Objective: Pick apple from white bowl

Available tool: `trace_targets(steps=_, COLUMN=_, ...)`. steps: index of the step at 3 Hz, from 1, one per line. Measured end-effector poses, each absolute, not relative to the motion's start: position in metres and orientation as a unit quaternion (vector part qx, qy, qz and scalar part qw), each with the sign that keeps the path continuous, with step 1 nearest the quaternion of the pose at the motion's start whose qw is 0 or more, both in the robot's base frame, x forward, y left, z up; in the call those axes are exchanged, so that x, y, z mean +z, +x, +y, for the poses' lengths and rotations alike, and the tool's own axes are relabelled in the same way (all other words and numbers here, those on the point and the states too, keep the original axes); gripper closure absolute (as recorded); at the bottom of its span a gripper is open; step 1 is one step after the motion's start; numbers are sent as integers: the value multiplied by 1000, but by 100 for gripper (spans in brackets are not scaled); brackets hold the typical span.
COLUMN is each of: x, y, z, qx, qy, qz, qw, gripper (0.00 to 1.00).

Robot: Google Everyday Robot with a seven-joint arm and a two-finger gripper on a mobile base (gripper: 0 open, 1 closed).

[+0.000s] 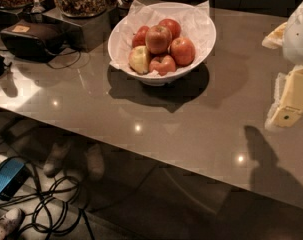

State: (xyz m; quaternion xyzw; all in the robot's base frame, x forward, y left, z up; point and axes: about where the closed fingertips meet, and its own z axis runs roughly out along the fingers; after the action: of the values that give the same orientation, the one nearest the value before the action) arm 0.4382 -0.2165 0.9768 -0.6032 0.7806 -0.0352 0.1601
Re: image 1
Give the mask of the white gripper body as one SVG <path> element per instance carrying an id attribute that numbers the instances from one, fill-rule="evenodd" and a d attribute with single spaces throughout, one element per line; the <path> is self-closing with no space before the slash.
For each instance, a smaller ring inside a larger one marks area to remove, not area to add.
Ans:
<path id="1" fill-rule="evenodd" d="M 287 21 L 282 49 L 285 59 L 303 65 L 303 1 Z"/>

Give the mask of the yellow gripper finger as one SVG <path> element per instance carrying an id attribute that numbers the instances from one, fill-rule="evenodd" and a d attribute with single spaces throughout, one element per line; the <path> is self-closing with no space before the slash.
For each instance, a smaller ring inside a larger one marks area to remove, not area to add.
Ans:
<path id="1" fill-rule="evenodd" d="M 279 73 L 274 86 L 274 103 L 267 114 L 265 128 L 276 131 L 292 127 L 303 115 L 303 66 L 288 74 Z"/>
<path id="2" fill-rule="evenodd" d="M 287 23 L 284 22 L 270 32 L 262 41 L 262 45 L 269 49 L 277 49 L 283 45 L 283 36 Z"/>

